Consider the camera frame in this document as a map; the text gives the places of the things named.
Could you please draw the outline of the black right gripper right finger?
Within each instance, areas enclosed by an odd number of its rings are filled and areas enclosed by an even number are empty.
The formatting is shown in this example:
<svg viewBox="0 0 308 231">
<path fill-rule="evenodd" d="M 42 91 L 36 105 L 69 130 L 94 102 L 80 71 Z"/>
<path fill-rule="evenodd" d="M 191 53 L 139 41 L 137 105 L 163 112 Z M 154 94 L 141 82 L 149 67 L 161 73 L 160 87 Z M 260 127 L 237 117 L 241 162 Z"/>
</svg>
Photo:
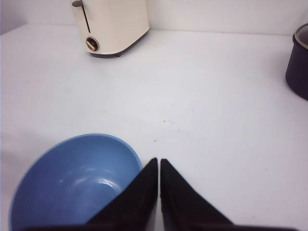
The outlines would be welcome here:
<svg viewBox="0 0 308 231">
<path fill-rule="evenodd" d="M 167 159 L 160 162 L 160 198 L 166 231 L 293 231 L 288 227 L 237 225 L 212 206 Z"/>
</svg>

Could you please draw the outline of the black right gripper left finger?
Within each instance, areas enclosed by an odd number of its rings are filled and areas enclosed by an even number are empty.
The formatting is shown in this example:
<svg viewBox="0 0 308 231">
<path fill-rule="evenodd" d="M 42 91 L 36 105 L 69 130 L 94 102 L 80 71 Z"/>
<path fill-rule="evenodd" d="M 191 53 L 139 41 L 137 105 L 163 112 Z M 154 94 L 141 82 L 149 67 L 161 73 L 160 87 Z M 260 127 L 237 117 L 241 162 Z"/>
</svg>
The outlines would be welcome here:
<svg viewBox="0 0 308 231">
<path fill-rule="evenodd" d="M 81 225 L 41 226 L 26 231 L 144 231 L 158 197 L 158 163 L 151 159 L 128 187 Z"/>
</svg>

